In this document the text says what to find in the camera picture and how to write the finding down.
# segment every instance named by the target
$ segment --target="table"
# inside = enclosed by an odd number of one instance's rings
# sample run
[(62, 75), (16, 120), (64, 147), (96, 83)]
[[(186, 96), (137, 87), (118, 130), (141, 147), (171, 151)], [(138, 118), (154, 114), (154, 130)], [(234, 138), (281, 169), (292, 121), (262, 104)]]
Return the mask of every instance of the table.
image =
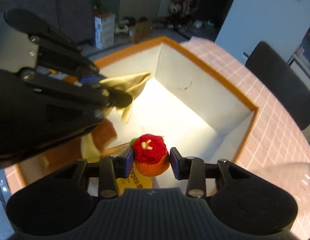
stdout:
[[(257, 122), (235, 163), (254, 173), (283, 163), (310, 163), (310, 145), (295, 121), (265, 85), (215, 43), (192, 38), (183, 46), (211, 65), (259, 107)], [(292, 232), (310, 238), (310, 212), (299, 214)]]

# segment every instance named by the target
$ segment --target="red object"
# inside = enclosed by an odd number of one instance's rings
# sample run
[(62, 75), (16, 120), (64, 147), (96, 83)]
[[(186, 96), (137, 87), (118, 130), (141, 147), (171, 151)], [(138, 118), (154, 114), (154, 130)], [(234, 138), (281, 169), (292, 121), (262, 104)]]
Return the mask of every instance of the red object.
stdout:
[[(142, 148), (142, 142), (151, 140), (149, 146), (153, 149), (147, 150)], [(152, 134), (145, 134), (136, 139), (133, 144), (135, 152), (135, 160), (141, 163), (156, 164), (166, 154), (167, 148), (162, 136), (156, 136)]]

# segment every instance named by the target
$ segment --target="yellow label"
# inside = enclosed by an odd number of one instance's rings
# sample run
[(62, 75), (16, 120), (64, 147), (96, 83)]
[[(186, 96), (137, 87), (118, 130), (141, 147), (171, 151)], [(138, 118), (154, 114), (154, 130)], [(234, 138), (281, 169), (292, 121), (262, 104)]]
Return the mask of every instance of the yellow label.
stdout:
[(135, 165), (132, 167), (129, 178), (118, 178), (116, 179), (116, 183), (120, 195), (123, 194), (126, 188), (152, 188), (151, 178), (140, 174), (135, 168)]

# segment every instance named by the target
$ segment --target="black chair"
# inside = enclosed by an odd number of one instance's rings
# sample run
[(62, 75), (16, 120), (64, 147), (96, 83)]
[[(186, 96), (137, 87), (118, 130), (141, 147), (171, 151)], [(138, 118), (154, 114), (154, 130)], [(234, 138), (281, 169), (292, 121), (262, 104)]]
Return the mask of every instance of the black chair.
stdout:
[(310, 124), (310, 91), (266, 42), (257, 45), (245, 66), (277, 97), (301, 130)]

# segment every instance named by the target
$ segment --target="orange crocheted pot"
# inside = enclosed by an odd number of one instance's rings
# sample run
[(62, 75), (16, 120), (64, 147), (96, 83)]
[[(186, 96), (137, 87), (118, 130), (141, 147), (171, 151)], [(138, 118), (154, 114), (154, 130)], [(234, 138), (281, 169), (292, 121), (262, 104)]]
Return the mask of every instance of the orange crocheted pot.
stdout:
[(166, 151), (166, 154), (156, 164), (141, 163), (135, 160), (135, 167), (140, 174), (147, 176), (147, 177), (155, 177), (155, 176), (161, 175), (169, 167), (168, 151)]
[(144, 134), (131, 141), (135, 167), (144, 176), (155, 177), (169, 167), (169, 154), (162, 136)]

